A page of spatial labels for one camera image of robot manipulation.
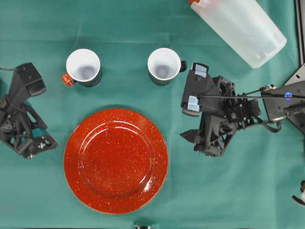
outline blue sticker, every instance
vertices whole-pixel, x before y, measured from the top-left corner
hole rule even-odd
[[[291,93],[291,92],[286,92],[286,93],[285,93],[285,100],[286,100],[286,101],[290,101],[291,98],[292,98],[292,93]]]

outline black mug handle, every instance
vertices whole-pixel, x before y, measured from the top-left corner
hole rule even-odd
[[[187,69],[187,62],[186,61],[181,61],[181,68],[180,68],[180,73],[184,72]]]

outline metal object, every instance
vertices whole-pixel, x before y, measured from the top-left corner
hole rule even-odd
[[[301,182],[301,198],[296,197],[295,195],[292,196],[292,199],[294,199],[299,205],[305,206],[305,180],[302,180]]]
[[[42,151],[54,149],[57,142],[46,133],[48,128],[26,102],[46,91],[42,77],[32,63],[17,67],[9,93],[0,100],[0,140],[17,154],[32,159]]]
[[[206,68],[206,77],[201,81],[196,80],[196,65]],[[181,107],[183,113],[190,116],[203,114],[199,129],[186,131],[181,136],[195,143],[195,151],[204,152],[207,156],[223,156],[236,131],[254,125],[262,125],[276,133],[282,129],[281,121],[287,118],[305,135],[304,88],[305,81],[280,88],[268,85],[237,97],[233,82],[220,76],[211,78],[207,65],[195,63],[186,80]],[[263,97],[268,120],[258,117],[261,110],[257,99],[247,98],[255,92],[260,92]],[[199,112],[188,110],[191,107],[188,106],[188,98],[195,95]]]
[[[294,73],[290,79],[285,83],[285,85],[290,85],[293,83],[305,81],[305,64],[303,64],[297,71]]]
[[[138,226],[137,224],[134,224],[135,229],[153,229],[152,226]]]
[[[305,0],[295,0],[295,14],[298,30],[300,68],[285,85],[305,80]]]
[[[300,65],[305,63],[305,1],[295,0],[295,14],[299,38]]]

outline orange lid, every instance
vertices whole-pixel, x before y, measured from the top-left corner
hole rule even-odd
[[[192,5],[192,3],[193,3],[194,1],[195,1],[195,2],[198,2],[198,3],[200,2],[200,0],[189,0],[190,5]]]

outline orange mug handle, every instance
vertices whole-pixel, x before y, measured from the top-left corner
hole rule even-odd
[[[72,79],[72,77],[65,73],[64,75],[62,75],[61,80],[63,81],[63,83],[68,86],[68,87],[72,87],[75,84],[75,81]]]

